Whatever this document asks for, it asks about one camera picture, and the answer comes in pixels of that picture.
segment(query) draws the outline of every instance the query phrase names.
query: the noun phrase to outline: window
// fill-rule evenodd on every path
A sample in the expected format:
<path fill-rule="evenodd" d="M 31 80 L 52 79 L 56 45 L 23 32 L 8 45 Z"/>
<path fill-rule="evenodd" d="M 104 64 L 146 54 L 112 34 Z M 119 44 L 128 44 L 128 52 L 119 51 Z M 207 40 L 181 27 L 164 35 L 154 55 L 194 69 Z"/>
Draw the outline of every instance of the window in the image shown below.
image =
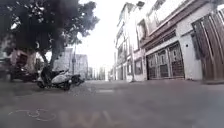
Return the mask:
<path fill-rule="evenodd" d="M 146 36 L 146 24 L 145 24 L 145 20 L 143 19 L 139 25 L 138 25 L 138 37 L 139 40 L 143 40 Z"/>
<path fill-rule="evenodd" d="M 149 68 L 156 67 L 155 54 L 150 55 L 150 56 L 148 57 L 148 64 L 149 64 L 149 65 L 148 65 Z"/>
<path fill-rule="evenodd" d="M 126 56 L 127 55 L 127 42 L 123 43 L 123 54 Z"/>
<path fill-rule="evenodd" d="M 194 45 L 195 50 L 195 58 L 199 60 L 201 58 L 201 52 L 200 52 L 200 46 L 197 41 L 197 37 L 195 36 L 195 33 L 191 34 L 191 39 Z"/>
<path fill-rule="evenodd" d="M 139 58 L 135 61 L 135 74 L 140 75 L 142 74 L 142 58 Z"/>
<path fill-rule="evenodd" d="M 170 47 L 169 50 L 170 50 L 169 56 L 170 56 L 171 62 L 182 60 L 181 50 L 178 45 L 174 45 L 174 46 Z"/>
<path fill-rule="evenodd" d="M 132 64 L 131 64 L 131 60 L 128 60 L 128 64 L 127 64 L 127 74 L 131 75 L 132 74 Z"/>
<path fill-rule="evenodd" d="M 154 31 L 158 25 L 156 12 L 152 11 L 150 14 L 147 14 L 147 17 L 148 17 L 148 22 L 147 22 L 148 33 L 151 34 L 151 32 Z"/>
<path fill-rule="evenodd" d="M 118 48 L 118 56 L 123 52 L 123 45 Z"/>
<path fill-rule="evenodd" d="M 159 65 L 165 65 L 165 64 L 167 64 L 166 51 L 165 50 L 163 50 L 160 53 L 158 53 L 158 64 Z"/>

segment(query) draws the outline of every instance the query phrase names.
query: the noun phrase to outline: sky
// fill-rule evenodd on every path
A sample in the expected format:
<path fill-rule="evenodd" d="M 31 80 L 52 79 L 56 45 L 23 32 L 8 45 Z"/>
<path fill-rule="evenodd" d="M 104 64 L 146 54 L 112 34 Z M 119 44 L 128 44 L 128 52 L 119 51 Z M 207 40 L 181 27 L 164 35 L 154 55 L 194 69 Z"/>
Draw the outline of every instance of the sky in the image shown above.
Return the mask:
<path fill-rule="evenodd" d="M 89 66 L 94 68 L 112 67 L 114 63 L 114 39 L 120 11 L 126 1 L 135 0 L 93 0 L 96 2 L 95 15 L 100 19 L 91 35 L 76 46 L 76 53 L 87 54 Z"/>

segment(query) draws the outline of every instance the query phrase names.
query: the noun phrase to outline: white building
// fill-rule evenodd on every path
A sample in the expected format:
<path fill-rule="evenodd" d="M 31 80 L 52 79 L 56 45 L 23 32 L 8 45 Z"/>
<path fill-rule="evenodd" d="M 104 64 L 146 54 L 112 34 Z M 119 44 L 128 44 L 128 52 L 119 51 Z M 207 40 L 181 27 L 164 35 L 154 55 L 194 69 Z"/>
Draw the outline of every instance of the white building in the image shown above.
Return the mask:
<path fill-rule="evenodd" d="M 65 48 L 61 56 L 54 62 L 54 71 L 69 70 L 72 74 L 80 74 L 82 78 L 87 79 L 88 58 L 87 55 L 74 54 L 73 48 Z"/>
<path fill-rule="evenodd" d="M 74 58 L 74 74 L 80 74 L 82 78 L 88 77 L 88 58 L 84 54 L 75 54 Z"/>
<path fill-rule="evenodd" d="M 127 81 L 130 81 L 133 76 L 136 81 L 164 78 L 204 79 L 204 72 L 208 69 L 203 65 L 207 64 L 205 63 L 207 61 L 198 58 L 196 46 L 199 45 L 197 40 L 201 33 L 195 33 L 197 28 L 194 29 L 193 24 L 216 11 L 221 3 L 223 0 L 145 0 L 139 1 L 136 5 L 126 3 L 121 11 L 121 15 L 125 15 L 123 20 L 119 21 L 119 31 L 115 41 L 118 49 L 115 52 L 116 78 L 119 80 L 123 74 L 123 78 Z M 118 35 L 122 32 L 124 37 L 120 39 Z M 209 41 L 213 39 L 210 35 L 207 36 Z M 121 62 L 120 49 L 127 50 L 125 51 L 127 56 Z M 212 63 L 217 65 L 214 70 L 219 66 L 217 63 L 216 61 Z M 214 73 L 214 78 L 218 76 L 221 78 L 222 74 L 224 78 L 224 73 L 217 72 L 218 70 Z"/>

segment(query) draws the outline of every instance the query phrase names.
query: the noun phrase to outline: street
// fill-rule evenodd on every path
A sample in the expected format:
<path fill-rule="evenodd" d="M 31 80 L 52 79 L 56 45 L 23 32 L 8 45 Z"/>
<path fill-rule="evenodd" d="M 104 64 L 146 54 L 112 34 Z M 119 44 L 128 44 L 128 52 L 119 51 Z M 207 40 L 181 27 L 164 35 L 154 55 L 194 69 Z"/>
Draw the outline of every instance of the street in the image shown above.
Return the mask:
<path fill-rule="evenodd" d="M 223 128 L 223 108 L 223 85 L 185 80 L 0 83 L 0 128 Z"/>

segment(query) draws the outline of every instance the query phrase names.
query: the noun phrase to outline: motorcycle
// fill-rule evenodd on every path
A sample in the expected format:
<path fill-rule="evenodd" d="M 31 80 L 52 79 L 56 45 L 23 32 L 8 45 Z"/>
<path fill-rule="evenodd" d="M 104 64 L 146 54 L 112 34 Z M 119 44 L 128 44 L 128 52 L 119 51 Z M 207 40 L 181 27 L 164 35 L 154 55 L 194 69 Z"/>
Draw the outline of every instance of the motorcycle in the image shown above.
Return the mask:
<path fill-rule="evenodd" d="M 73 75 L 72 76 L 72 84 L 75 86 L 79 86 L 80 84 L 84 83 L 85 81 L 81 79 L 81 75 Z"/>
<path fill-rule="evenodd" d="M 29 73 L 28 70 L 21 66 L 12 67 L 9 72 L 10 81 L 14 79 L 22 80 L 23 82 L 33 82 L 37 79 L 37 73 Z"/>
<path fill-rule="evenodd" d="M 68 91 L 72 84 L 71 77 L 68 70 L 45 73 L 43 69 L 39 72 L 37 86 L 41 89 L 55 87 Z"/>

